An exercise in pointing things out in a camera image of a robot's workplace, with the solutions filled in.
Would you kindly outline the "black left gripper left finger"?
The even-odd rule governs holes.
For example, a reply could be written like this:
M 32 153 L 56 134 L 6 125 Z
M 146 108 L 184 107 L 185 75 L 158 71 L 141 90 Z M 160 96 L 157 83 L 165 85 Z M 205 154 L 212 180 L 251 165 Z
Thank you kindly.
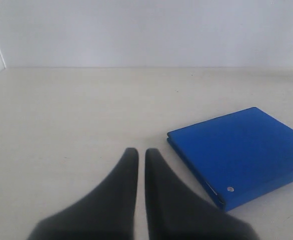
M 126 148 L 108 176 L 85 197 L 41 220 L 30 240 L 132 240 L 139 153 Z

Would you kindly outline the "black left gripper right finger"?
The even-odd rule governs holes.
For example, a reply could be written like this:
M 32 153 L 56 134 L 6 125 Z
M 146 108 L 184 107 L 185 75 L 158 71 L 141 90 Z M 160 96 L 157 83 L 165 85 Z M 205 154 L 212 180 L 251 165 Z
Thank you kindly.
M 145 152 L 145 207 L 151 240 L 256 240 L 250 224 L 212 206 L 179 179 L 160 151 Z

